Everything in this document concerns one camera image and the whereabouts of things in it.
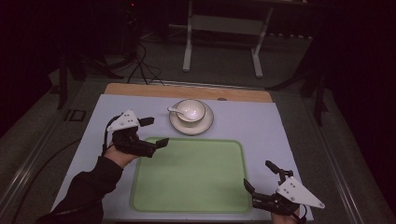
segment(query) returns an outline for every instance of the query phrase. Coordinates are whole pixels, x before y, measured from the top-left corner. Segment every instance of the tray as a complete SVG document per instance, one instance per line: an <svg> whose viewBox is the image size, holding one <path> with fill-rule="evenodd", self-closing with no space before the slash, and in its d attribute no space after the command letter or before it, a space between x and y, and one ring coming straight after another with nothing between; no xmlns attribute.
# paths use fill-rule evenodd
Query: tray
<svg viewBox="0 0 396 224"><path fill-rule="evenodd" d="M171 138L153 158L139 159L131 206L138 212L246 213L245 177L237 141Z"/></svg>

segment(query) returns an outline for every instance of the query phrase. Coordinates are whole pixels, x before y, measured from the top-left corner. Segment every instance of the white metal table leg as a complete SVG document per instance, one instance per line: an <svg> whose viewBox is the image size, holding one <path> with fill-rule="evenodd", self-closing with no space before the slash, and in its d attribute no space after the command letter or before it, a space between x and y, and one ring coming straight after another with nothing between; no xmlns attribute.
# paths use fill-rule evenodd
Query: white metal table leg
<svg viewBox="0 0 396 224"><path fill-rule="evenodd" d="M270 7L267 12L267 16L265 18L265 21L262 24L262 29L260 31L259 35L259 41L256 45L256 48L251 50L251 57L253 59L253 65L254 65L254 72L256 73L257 78L262 78L262 65L260 64L260 58L259 58L259 52L260 48L262 47L262 41L264 40L265 33L268 28L268 23L270 22L271 15L274 11L273 7Z"/></svg>
<svg viewBox="0 0 396 224"><path fill-rule="evenodd" d="M187 45L184 52L183 72L190 72L191 65L191 33L192 33L192 0L189 1L189 17L187 19Z"/></svg>

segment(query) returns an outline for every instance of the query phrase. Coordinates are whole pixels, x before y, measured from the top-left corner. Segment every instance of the black sleeve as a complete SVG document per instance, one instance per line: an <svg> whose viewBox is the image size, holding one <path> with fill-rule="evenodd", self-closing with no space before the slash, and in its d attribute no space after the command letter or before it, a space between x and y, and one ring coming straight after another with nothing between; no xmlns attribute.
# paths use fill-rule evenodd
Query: black sleeve
<svg viewBox="0 0 396 224"><path fill-rule="evenodd" d="M102 223L102 198L116 188L121 174L122 168L114 161L99 157L92 171L81 172L73 178L66 196L43 223ZM79 208L77 212L60 215L75 208Z"/></svg>

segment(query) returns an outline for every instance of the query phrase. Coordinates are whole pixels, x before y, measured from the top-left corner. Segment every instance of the spoon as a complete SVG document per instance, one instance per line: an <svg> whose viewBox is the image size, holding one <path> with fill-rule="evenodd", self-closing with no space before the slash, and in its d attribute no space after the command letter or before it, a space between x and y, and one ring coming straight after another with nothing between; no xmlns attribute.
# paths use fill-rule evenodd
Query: spoon
<svg viewBox="0 0 396 224"><path fill-rule="evenodd" d="M186 119L189 120L198 120L198 115L195 113L195 111L181 111L173 107L168 107L168 111L182 114L184 117L186 117Z"/></svg>

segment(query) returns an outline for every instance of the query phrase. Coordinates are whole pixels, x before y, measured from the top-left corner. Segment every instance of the white plate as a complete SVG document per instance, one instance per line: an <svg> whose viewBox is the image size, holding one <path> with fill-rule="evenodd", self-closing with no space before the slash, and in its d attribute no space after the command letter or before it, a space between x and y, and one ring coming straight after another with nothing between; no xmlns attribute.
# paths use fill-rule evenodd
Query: white plate
<svg viewBox="0 0 396 224"><path fill-rule="evenodd" d="M207 104L204 102L201 103L205 106L205 116L202 119L195 122L187 122L179 119L176 112L170 112L169 120L171 121L172 126L174 126L174 128L179 132L186 135L196 135L208 130L213 123L213 111Z"/></svg>

